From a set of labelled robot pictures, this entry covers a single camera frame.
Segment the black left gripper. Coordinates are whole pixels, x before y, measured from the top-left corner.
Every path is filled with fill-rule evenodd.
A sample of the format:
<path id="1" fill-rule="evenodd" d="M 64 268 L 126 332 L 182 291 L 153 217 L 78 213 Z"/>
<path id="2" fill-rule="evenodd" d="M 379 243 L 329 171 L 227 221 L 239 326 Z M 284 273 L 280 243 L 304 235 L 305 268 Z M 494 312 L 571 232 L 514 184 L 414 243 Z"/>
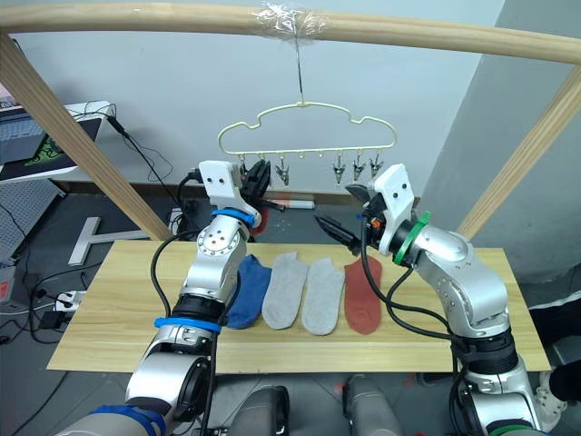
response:
<path id="1" fill-rule="evenodd" d="M 285 206 L 269 200 L 260 200 L 266 192 L 271 182 L 271 162 L 258 161 L 250 170 L 245 171 L 241 175 L 241 197 L 249 206 L 255 210 L 259 210 L 259 206 L 263 211 L 267 209 L 276 210 L 284 213 Z"/>

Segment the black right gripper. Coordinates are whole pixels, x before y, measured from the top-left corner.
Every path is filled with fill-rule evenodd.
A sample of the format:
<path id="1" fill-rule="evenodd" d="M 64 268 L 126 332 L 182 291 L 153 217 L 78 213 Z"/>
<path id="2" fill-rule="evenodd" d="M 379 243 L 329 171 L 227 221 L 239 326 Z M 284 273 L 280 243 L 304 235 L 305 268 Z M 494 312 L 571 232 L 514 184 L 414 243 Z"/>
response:
<path id="1" fill-rule="evenodd" d="M 368 201 L 363 206 L 362 216 L 366 224 L 367 245 L 378 250 L 380 240 L 386 227 L 386 204 L 380 193 L 371 197 L 369 188 L 366 185 L 352 183 L 345 189 L 358 201 Z M 360 239 L 352 231 L 346 229 L 338 221 L 329 216 L 316 215 L 315 221 L 323 232 L 334 241 L 346 246 L 351 253 L 360 253 Z"/>

